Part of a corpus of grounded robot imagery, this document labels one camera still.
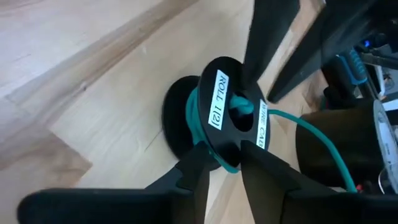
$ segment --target light wood floor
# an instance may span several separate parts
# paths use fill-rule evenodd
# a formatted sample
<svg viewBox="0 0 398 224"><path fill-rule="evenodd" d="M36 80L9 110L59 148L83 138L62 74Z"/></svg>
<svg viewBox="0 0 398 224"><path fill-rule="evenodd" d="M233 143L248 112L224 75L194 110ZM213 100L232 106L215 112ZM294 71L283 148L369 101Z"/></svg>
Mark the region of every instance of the light wood floor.
<svg viewBox="0 0 398 224"><path fill-rule="evenodd" d="M144 188L177 162L160 109L215 57L243 60L253 0L0 2L0 217L49 187ZM259 80L266 94L322 8L301 10ZM278 105L315 110L313 75ZM270 151L298 169L295 124L271 117ZM211 173L206 223L252 223L240 174Z"/></svg>

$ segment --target teal wire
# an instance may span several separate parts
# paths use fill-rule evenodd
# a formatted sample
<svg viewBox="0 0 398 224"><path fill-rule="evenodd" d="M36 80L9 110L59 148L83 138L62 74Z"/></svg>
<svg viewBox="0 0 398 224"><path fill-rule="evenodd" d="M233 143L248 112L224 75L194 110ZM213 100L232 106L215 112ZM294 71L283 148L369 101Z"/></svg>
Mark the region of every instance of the teal wire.
<svg viewBox="0 0 398 224"><path fill-rule="evenodd" d="M208 142L205 132L201 126L200 118L199 118L199 110L198 110L198 103L197 103L197 96L198 90L195 88L187 100L187 105L185 107L185 119L187 121L187 125L191 131L193 144L196 145L200 141L204 141L207 146L209 153L223 166L228 172L230 173L237 173L239 170L235 167L230 166L228 163L224 161L214 149L210 146ZM233 95L231 100L229 101L229 109L237 109L239 114L251 114L254 111L254 105L247 99L241 96ZM310 123L304 121L301 118L293 116L289 113L280 111L280 110L268 110L268 113L281 116L283 118L289 119L293 122L296 122L298 125L302 126L303 128L309 130L313 133L317 138L319 138L329 149L332 158L336 161L337 167L343 176L344 182L347 187L347 191L349 192L357 192L353 179L349 174L348 168L344 163L343 159L341 158L337 148L332 143L330 139L328 139L319 129L311 125Z"/></svg>

